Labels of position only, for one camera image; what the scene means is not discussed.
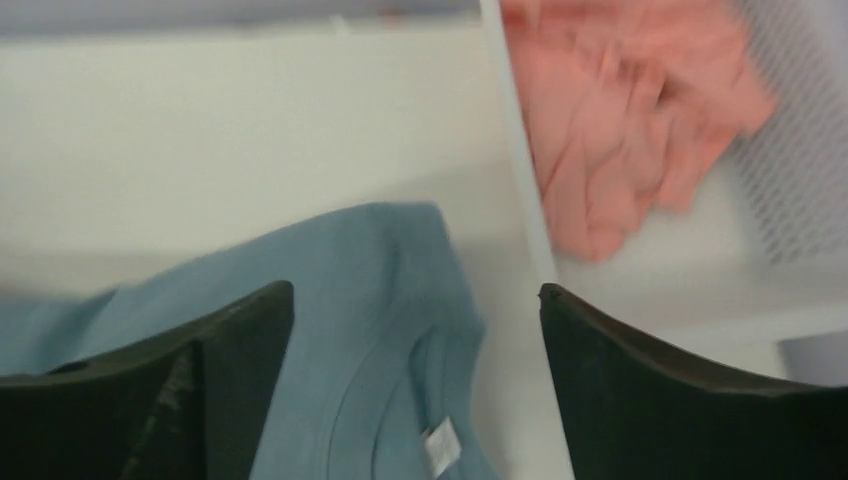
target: white plastic basket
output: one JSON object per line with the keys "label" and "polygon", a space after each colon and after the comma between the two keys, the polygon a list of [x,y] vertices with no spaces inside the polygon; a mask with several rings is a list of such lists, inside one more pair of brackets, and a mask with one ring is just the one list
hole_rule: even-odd
{"label": "white plastic basket", "polygon": [[739,0],[754,31],[753,54],[782,98],[776,117],[731,148],[688,215],[652,214],[602,265],[551,251],[499,5],[482,5],[543,278],[692,348],[848,328],[848,262],[839,260],[848,246],[848,2]]}

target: perforated basket wall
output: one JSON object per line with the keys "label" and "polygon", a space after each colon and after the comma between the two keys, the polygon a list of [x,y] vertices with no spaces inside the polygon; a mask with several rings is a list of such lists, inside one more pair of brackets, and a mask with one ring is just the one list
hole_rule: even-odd
{"label": "perforated basket wall", "polygon": [[781,97],[729,152],[774,264],[848,249],[848,0],[737,0]]}

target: folded pink clothing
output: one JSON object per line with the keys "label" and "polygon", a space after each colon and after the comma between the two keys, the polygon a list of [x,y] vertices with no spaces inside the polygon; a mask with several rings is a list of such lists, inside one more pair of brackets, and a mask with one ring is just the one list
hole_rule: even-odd
{"label": "folded pink clothing", "polygon": [[723,0],[503,0],[551,240],[609,258],[653,206],[684,212],[775,99]]}

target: white surface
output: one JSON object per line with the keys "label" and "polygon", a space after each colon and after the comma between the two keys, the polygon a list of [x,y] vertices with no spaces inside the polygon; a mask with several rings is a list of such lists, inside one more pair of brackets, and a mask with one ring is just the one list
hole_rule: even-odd
{"label": "white surface", "polygon": [[784,342],[780,349],[792,380],[848,386],[848,331]]}
{"label": "white surface", "polygon": [[[487,29],[502,36],[497,1],[482,5]],[[507,99],[513,169],[540,278],[553,278],[613,316],[694,350],[848,329],[848,272],[767,268],[750,241],[752,228],[730,165],[714,169],[688,215],[652,214],[611,261],[588,265],[552,255],[537,213],[538,190],[514,85],[505,71],[507,52],[497,42],[491,52]]]}
{"label": "white surface", "polygon": [[503,118],[471,23],[4,45],[0,284],[91,292],[335,207],[435,200],[491,323],[480,437],[507,480],[567,480]]}
{"label": "white surface", "polygon": [[764,343],[742,348],[695,351],[702,357],[734,368],[773,378],[788,379],[787,366],[777,344]]}

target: clothing tag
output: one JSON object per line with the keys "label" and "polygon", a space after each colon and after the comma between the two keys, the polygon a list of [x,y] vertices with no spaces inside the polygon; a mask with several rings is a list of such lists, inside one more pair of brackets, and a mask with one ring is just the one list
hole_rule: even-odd
{"label": "clothing tag", "polygon": [[446,418],[432,433],[424,439],[424,447],[430,456],[430,466],[433,470],[433,478],[439,478],[445,470],[459,460],[462,454],[462,446],[453,429],[450,418]]}

